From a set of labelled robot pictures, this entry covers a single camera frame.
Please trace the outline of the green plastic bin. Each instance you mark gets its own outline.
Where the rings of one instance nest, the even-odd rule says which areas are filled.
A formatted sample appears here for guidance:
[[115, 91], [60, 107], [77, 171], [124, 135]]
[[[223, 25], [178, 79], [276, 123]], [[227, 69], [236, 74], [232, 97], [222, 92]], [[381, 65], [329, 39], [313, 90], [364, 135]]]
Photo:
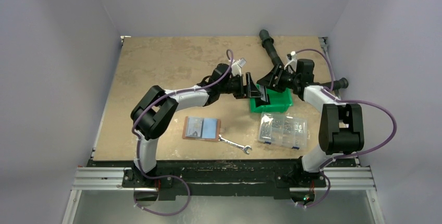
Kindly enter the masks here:
[[293, 99], [289, 89], [286, 89], [282, 93], [267, 89], [267, 93], [270, 100], [269, 105], [262, 105], [261, 98], [250, 99], [250, 111], [252, 113], [284, 113], [293, 105]]

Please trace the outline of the brown leather card holder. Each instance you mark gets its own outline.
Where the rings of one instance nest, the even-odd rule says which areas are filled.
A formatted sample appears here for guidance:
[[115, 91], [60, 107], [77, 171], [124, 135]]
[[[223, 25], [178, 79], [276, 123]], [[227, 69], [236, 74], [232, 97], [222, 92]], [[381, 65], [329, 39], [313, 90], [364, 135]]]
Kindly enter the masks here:
[[182, 138], [215, 142], [219, 141], [220, 130], [220, 119], [187, 116], [185, 118]]

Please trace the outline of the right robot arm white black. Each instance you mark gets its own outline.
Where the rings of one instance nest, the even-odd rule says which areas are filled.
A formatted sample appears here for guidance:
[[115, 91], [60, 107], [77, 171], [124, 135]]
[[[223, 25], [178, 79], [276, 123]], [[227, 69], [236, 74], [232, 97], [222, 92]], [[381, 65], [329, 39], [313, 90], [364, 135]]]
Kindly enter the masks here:
[[300, 186], [311, 182], [313, 172], [320, 172], [339, 154], [350, 155], [364, 146], [362, 107], [339, 102], [325, 86], [314, 82], [313, 70], [312, 60], [299, 59], [293, 73], [279, 65], [257, 81], [259, 86], [275, 92], [293, 90], [300, 100], [321, 114], [318, 145], [302, 156], [302, 166], [292, 173], [294, 182]]

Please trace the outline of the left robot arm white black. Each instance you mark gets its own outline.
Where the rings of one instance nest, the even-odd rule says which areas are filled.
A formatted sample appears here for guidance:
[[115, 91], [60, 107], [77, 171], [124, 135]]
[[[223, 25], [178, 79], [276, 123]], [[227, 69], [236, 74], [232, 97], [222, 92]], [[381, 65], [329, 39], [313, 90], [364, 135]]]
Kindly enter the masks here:
[[218, 64], [211, 75], [190, 88], [165, 90], [155, 85], [147, 91], [130, 114], [131, 132], [137, 137], [134, 159], [137, 183], [149, 187], [155, 182], [152, 169], [156, 167], [158, 139], [167, 130], [175, 112], [211, 105], [222, 94], [231, 94], [236, 99], [262, 96], [250, 73], [234, 74], [228, 64]]

